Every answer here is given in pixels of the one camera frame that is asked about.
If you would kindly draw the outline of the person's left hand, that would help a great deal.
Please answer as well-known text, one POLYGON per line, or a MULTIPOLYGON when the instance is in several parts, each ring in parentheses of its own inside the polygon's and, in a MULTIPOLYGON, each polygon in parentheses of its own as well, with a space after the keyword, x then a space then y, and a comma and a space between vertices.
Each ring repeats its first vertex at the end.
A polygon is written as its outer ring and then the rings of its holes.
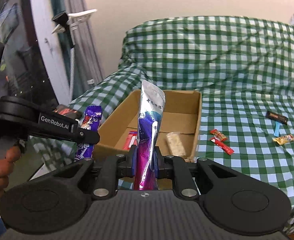
POLYGON ((14 170, 14 163, 21 157, 19 146, 11 147, 7 152, 4 159, 0 159, 0 198, 4 194, 4 189, 9 184, 8 176, 14 170))

